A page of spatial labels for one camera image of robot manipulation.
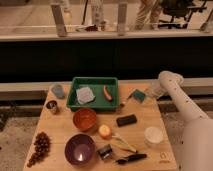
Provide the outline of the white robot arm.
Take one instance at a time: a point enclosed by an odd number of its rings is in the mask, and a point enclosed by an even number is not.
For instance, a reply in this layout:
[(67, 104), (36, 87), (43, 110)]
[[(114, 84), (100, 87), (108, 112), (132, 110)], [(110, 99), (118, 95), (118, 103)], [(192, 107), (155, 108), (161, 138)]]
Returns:
[(184, 92), (183, 82), (182, 75), (161, 71), (146, 95), (158, 99), (168, 93), (185, 122), (180, 171), (213, 171), (213, 119)]

